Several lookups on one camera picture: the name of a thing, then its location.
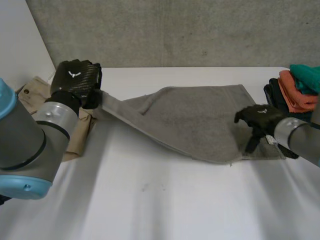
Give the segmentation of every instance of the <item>orange cloth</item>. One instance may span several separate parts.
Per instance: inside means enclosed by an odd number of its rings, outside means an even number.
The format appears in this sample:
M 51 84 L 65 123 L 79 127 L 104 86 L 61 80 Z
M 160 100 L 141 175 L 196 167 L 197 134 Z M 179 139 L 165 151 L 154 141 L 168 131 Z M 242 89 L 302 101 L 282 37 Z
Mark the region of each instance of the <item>orange cloth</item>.
M 318 96 L 302 94 L 295 85 L 295 80 L 289 70 L 279 73 L 279 87 L 290 113 L 305 113 L 313 111 L 318 102 Z

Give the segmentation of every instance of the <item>stack of clothes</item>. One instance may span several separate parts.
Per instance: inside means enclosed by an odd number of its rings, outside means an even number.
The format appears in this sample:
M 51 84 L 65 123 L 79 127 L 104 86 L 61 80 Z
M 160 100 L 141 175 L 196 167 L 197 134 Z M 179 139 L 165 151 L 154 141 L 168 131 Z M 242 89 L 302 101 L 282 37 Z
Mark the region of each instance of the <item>stack of clothes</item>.
M 289 117 L 310 122 L 320 92 L 320 67 L 293 64 L 264 87 L 269 104 Z

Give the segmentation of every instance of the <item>logo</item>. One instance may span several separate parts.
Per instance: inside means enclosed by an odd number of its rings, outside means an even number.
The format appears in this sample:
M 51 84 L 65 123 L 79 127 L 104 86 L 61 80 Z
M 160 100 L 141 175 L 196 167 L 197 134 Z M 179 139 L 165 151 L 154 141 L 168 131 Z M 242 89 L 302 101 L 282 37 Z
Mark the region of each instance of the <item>logo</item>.
M 70 71 L 68 71 L 68 73 L 70 74 L 70 76 L 71 76 L 72 78 L 74 78 L 74 77 L 76 77 L 76 76 L 79 76 L 79 75 L 81 74 L 81 72 L 78 72 L 78 73 L 74 74 L 74 73 L 71 73 Z
M 260 114 L 266 114 L 267 113 L 267 109 L 264 109 L 264 110 L 262 110 L 262 111 L 258 111 L 258 113 L 260 113 Z

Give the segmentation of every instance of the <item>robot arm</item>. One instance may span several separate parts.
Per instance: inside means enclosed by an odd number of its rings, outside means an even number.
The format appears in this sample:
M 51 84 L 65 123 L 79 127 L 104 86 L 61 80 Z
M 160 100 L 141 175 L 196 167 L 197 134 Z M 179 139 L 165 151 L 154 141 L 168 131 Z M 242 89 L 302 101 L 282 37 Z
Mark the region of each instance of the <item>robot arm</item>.
M 18 199 L 47 195 L 78 122 L 79 108 L 94 109 L 101 101 L 101 79 L 99 64 L 60 63 L 51 97 L 34 118 L 0 80 L 0 195 Z
M 311 123 L 287 117 L 270 105 L 247 107 L 235 116 L 235 122 L 244 120 L 253 127 L 252 138 L 247 145 L 253 152 L 261 137 L 271 135 L 282 146 L 320 167 L 320 105 L 312 114 Z
M 274 129 L 274 138 L 279 144 L 320 167 L 320 105 L 316 106 L 311 123 L 293 117 L 281 120 Z

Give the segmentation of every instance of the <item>teal cloth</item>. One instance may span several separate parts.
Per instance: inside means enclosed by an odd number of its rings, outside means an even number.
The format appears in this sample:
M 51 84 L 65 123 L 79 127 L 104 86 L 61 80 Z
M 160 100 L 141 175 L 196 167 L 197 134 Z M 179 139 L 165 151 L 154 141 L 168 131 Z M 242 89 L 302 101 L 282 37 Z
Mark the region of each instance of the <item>teal cloth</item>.
M 303 94 L 320 93 L 320 66 L 310 67 L 302 64 L 290 65 L 295 87 Z

